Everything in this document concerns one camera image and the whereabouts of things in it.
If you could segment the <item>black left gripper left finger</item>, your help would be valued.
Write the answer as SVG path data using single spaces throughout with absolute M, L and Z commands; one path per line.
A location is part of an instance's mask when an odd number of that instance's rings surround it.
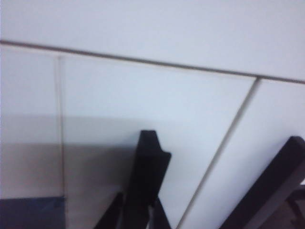
M 123 193 L 119 192 L 100 218 L 94 229 L 115 229 L 123 208 Z

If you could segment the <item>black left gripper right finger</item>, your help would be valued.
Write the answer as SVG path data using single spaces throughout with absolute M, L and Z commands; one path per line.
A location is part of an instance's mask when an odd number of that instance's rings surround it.
M 171 229 L 159 198 L 152 206 L 149 206 L 149 229 Z

